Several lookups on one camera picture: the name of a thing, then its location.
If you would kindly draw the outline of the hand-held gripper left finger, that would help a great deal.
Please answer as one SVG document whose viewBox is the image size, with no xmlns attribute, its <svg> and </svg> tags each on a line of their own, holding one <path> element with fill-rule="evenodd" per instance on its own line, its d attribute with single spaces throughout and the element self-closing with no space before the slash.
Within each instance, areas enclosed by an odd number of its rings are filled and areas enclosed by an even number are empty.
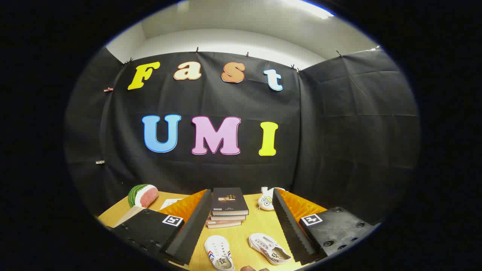
<svg viewBox="0 0 482 271">
<path fill-rule="evenodd" d="M 151 258 L 186 265 L 205 225 L 211 199 L 211 190 L 204 189 L 160 211 L 141 207 L 111 231 Z"/>
</svg>

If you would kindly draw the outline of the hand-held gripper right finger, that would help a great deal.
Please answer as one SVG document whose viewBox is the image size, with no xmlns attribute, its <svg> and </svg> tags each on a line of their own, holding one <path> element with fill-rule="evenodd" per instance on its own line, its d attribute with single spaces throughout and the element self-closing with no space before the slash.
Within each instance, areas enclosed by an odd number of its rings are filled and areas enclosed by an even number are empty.
<svg viewBox="0 0 482 271">
<path fill-rule="evenodd" d="M 341 254 L 378 227 L 343 207 L 324 208 L 278 188 L 273 206 L 294 260 L 303 265 Z"/>
</svg>

